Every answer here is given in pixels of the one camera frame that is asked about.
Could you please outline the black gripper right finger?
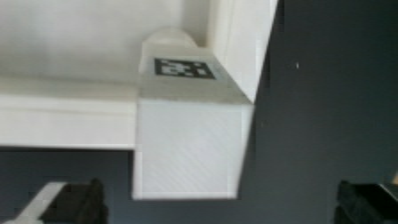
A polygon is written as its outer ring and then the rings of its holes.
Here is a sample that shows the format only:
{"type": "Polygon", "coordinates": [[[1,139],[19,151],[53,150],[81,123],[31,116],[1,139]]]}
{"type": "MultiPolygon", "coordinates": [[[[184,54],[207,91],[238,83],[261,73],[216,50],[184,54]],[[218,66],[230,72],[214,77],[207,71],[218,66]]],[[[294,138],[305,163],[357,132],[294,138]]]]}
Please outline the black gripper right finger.
{"type": "Polygon", "coordinates": [[[398,224],[396,184],[339,183],[332,224],[398,224]]]}

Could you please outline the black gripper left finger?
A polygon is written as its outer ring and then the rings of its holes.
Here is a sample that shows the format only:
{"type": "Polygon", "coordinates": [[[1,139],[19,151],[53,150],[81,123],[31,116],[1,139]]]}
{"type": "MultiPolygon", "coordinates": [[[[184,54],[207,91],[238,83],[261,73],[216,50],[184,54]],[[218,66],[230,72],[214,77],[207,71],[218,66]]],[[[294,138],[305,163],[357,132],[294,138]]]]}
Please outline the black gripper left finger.
{"type": "Polygon", "coordinates": [[[49,182],[7,224],[108,224],[101,181],[49,182]]]}

